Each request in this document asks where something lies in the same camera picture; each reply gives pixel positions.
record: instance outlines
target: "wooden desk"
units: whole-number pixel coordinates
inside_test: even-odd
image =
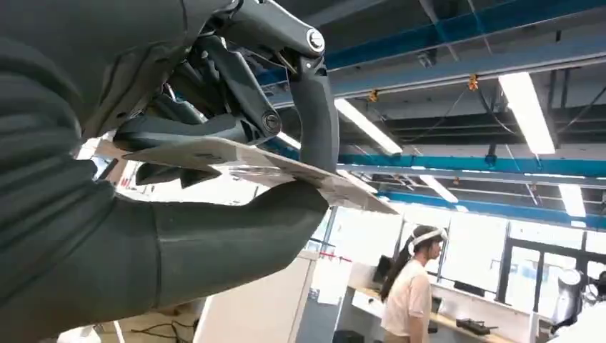
[[[366,294],[368,297],[374,298],[375,300],[380,301],[380,297],[379,297],[379,293],[377,291],[374,291],[373,289],[368,289],[368,288],[361,288],[361,289],[356,289],[356,291]],[[437,323],[438,325],[442,325],[444,327],[448,327],[449,329],[459,332],[461,334],[465,334],[469,337],[473,337],[475,339],[477,339],[479,342],[486,342],[486,343],[515,343],[514,341],[511,341],[509,339],[503,338],[501,336],[498,336],[496,334],[488,334],[486,336],[478,336],[476,334],[474,334],[473,332],[467,331],[466,329],[457,327],[457,322],[455,321],[455,319],[446,317],[442,314],[438,314],[438,313],[431,313],[430,315],[430,320],[432,322]]]

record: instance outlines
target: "computer monitor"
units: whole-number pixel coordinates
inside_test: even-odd
[[[485,290],[483,290],[483,289],[481,289],[479,287],[473,286],[471,284],[466,284],[466,283],[461,282],[461,281],[455,281],[454,282],[454,288],[458,289],[458,290],[461,290],[461,291],[464,291],[464,292],[467,292],[467,293],[475,294],[478,297],[482,297],[482,298],[484,297],[484,295],[486,293]]]
[[[377,269],[374,271],[374,276],[372,277],[372,281],[378,284],[383,284],[385,279],[387,278],[387,273],[392,268],[394,262],[391,257],[387,257],[382,255],[379,259],[379,264],[377,265]]]

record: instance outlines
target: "woman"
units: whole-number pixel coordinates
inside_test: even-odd
[[[443,229],[421,225],[406,241],[380,292],[385,343],[428,343],[432,290],[425,265],[439,257],[446,238]]]

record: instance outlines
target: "glass wall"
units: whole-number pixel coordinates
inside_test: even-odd
[[[583,231],[568,227],[512,220],[511,237],[559,247],[581,249]]]
[[[496,292],[507,220],[454,212],[442,276]]]
[[[402,216],[339,207],[329,243],[337,256],[371,266],[393,256]]]
[[[592,278],[606,270],[606,232],[585,235],[577,228],[418,204],[399,209],[403,216],[338,208],[328,241],[334,245],[331,249],[354,262],[377,265],[381,255],[401,251],[418,225],[442,227],[449,240],[443,244],[443,256],[426,266],[432,281],[449,286],[471,284],[483,289],[488,299],[534,309],[546,317],[554,312],[562,270],[578,268]],[[324,238],[328,218],[327,214],[314,238]]]
[[[326,214],[324,215],[324,218],[322,218],[320,225],[318,225],[318,228],[312,235],[312,238],[307,242],[307,245],[304,248],[305,250],[311,252],[323,251],[328,254],[334,253],[334,247],[328,244],[328,241],[324,240],[326,238],[325,236],[328,230],[332,210],[333,208],[331,207],[326,211]]]

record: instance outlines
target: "white vr headset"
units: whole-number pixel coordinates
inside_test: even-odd
[[[437,237],[437,236],[441,236],[442,237],[442,241],[446,241],[448,240],[448,234],[446,233],[446,230],[444,229],[436,229],[432,232],[427,232],[426,234],[422,234],[421,236],[415,237],[414,236],[414,231],[411,233],[413,240],[412,242],[410,242],[409,246],[408,246],[408,252],[411,255],[414,255],[414,247],[423,242],[423,241],[427,241],[428,239]]]

